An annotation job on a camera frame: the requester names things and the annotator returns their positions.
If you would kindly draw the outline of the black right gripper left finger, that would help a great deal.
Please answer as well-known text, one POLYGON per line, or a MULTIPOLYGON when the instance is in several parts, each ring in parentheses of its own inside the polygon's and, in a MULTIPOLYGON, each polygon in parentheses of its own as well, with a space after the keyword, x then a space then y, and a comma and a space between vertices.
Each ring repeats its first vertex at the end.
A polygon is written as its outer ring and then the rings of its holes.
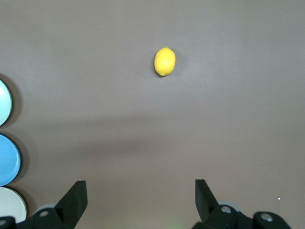
POLYGON ((18 223, 19 229, 73 229, 87 208, 87 186, 77 181, 52 208, 43 208, 18 223))

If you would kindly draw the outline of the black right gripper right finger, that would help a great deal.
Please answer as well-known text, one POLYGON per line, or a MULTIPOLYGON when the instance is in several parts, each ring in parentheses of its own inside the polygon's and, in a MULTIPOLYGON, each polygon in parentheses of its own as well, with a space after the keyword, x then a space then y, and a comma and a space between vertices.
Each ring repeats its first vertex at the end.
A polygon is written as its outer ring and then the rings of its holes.
POLYGON ((253 220, 228 204, 219 204, 204 179, 195 181, 195 205, 201 219, 195 229, 251 229, 253 220))

